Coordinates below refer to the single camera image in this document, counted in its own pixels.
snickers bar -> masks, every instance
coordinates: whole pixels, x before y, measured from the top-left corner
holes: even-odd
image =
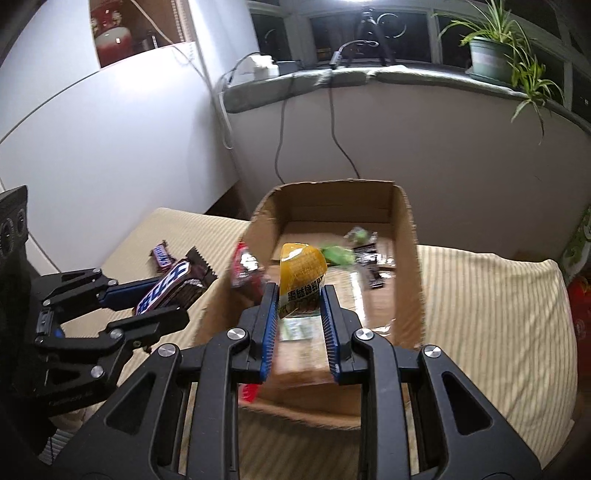
[[[158,307],[178,305],[188,309],[217,279],[209,264],[193,247],[150,290],[135,308],[135,315]]]
[[[177,261],[171,254],[168,253],[166,250],[166,240],[162,240],[162,243],[156,245],[152,251],[150,252],[150,256],[154,259],[156,263],[156,270],[158,273],[167,272],[172,268],[174,263]]]

electrical cable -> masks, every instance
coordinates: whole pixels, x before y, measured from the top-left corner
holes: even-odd
[[[330,79],[329,79],[330,133],[332,135],[333,141],[335,142],[335,145],[337,147],[339,147],[339,150],[341,150],[342,154],[346,157],[347,160],[349,160],[349,163],[353,167],[353,170],[355,170],[355,175],[357,175],[357,178],[360,179],[361,175],[359,175],[359,170],[357,170],[355,163],[353,163],[353,160],[351,160],[351,157],[347,154],[345,149],[340,146],[339,141],[336,139],[336,135],[335,135],[335,102],[333,100],[333,93],[332,93],[334,74],[333,74],[332,69],[330,69],[329,72],[330,72]]]
[[[226,150],[233,150],[234,149],[234,145],[233,145],[234,132],[232,131],[232,126],[230,124],[230,119],[228,117],[228,112],[226,110],[226,104],[223,101],[223,95],[226,92],[226,89],[228,88],[228,86],[232,83],[232,80],[234,79],[234,73],[236,72],[236,70],[238,69],[240,64],[244,60],[246,60],[248,57],[250,57],[251,55],[257,55],[257,54],[261,55],[261,52],[253,51],[253,52],[250,52],[248,55],[244,55],[240,60],[238,60],[236,62],[236,64],[234,65],[234,68],[232,70],[228,70],[217,81],[217,85],[215,88],[215,90],[217,92],[217,105],[219,107],[219,113],[222,116],[224,126],[226,127],[225,131],[228,132],[228,137],[230,139],[230,142],[227,142],[226,135],[222,136],[222,143],[223,143],[223,146],[226,148]]]
[[[281,177],[281,175],[279,173],[279,154],[281,153],[281,148],[283,147],[283,130],[285,127],[285,106],[287,105],[287,101],[290,99],[291,94],[293,93],[292,89],[293,89],[294,84],[296,83],[295,79],[296,79],[296,74],[292,73],[291,79],[290,79],[290,84],[287,87],[287,94],[285,95],[283,103],[281,104],[281,120],[280,120],[280,125],[279,125],[279,144],[277,145],[277,151],[275,152],[275,161],[274,161],[275,175],[277,175],[277,178],[280,180],[281,183],[285,183],[285,180],[283,180],[283,178]]]
[[[191,67],[201,77],[201,79],[203,80],[203,83],[205,83],[205,86],[207,87],[207,90],[209,91],[209,95],[210,95],[212,102],[213,102],[213,107],[216,111],[217,121],[220,123],[220,127],[222,129],[222,143],[227,150],[231,150],[233,148],[233,146],[229,145],[228,139],[226,138],[226,134],[227,134],[231,140],[232,134],[233,134],[232,127],[230,126],[230,120],[228,118],[228,113],[226,112],[226,108],[223,104],[223,100],[221,99],[220,95],[217,95],[216,92],[214,91],[214,88],[213,88],[209,78],[207,78],[207,76],[201,70],[199,70],[199,68],[197,68],[197,66],[193,63],[193,59],[189,58],[189,56],[187,56],[187,54],[185,52],[183,52],[170,38],[168,38],[166,36],[166,34],[160,29],[160,27],[156,24],[156,22],[154,22],[154,20],[152,20],[152,18],[145,12],[145,10],[139,5],[139,3],[136,0],[129,0],[129,1],[135,5],[135,7],[139,10],[139,12],[146,18],[146,20],[148,22],[150,22],[152,27],[154,27],[156,32],[158,32],[162,36],[162,38],[165,39],[165,41],[168,42],[169,45],[172,46],[172,48],[177,50],[183,57],[185,57],[185,59],[188,61],[188,63],[191,65]],[[234,72],[238,68],[238,66],[249,55],[252,55],[252,53],[241,58],[238,61],[238,63],[236,64],[236,66],[232,70],[230,70],[230,72]]]
[[[369,45],[370,47],[377,47],[379,46],[379,43],[374,40],[352,40],[348,41],[347,43],[343,43],[330,59],[330,68],[334,70],[339,66],[343,51],[351,45]]]

white wall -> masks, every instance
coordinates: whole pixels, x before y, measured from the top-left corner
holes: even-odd
[[[246,0],[188,0],[212,83],[258,43]]]
[[[250,15],[188,2],[202,56],[180,47],[215,83],[257,49]],[[165,47],[100,69],[89,17],[86,1],[47,0],[0,68],[0,186],[29,185],[42,274],[99,265],[153,209],[204,212],[237,180],[186,59]]]
[[[446,87],[388,85],[333,91],[336,135],[362,177],[394,180],[410,199],[422,244],[558,257],[591,202],[591,139],[517,101]],[[274,173],[281,102],[230,116],[253,208]],[[328,92],[288,101],[279,170],[286,182],[352,177],[330,136]]]
[[[100,265],[155,208],[204,212],[236,181],[209,93],[172,47],[67,89],[0,158],[5,188],[29,186],[30,230],[61,270]]]
[[[88,2],[48,0],[0,67],[0,140],[40,104],[97,72]]]

candy wrapper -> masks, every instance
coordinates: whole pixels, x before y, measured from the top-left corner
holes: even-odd
[[[232,260],[232,288],[259,305],[267,285],[265,270],[244,242],[238,242]]]
[[[315,247],[284,244],[280,256],[279,317],[308,316],[320,310],[326,260]]]
[[[217,279],[209,264],[193,247],[182,260],[144,296],[134,315],[150,312],[158,307],[178,305],[188,309]]]
[[[378,239],[377,232],[368,232],[365,228],[354,226],[345,238],[354,246],[361,247],[362,245],[374,244]]]
[[[353,265],[355,263],[355,253],[350,248],[332,245],[320,249],[328,265]]]
[[[385,280],[379,272],[378,249],[375,244],[355,247],[353,252],[355,253],[356,262],[365,270],[370,288],[382,288]]]
[[[168,253],[166,240],[162,240],[150,251],[150,258],[154,260],[156,272],[166,273],[176,263],[177,259]]]

green snack package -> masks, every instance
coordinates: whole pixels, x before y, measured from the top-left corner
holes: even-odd
[[[321,248],[320,251],[330,265],[353,265],[355,263],[355,254],[349,248],[334,245]]]

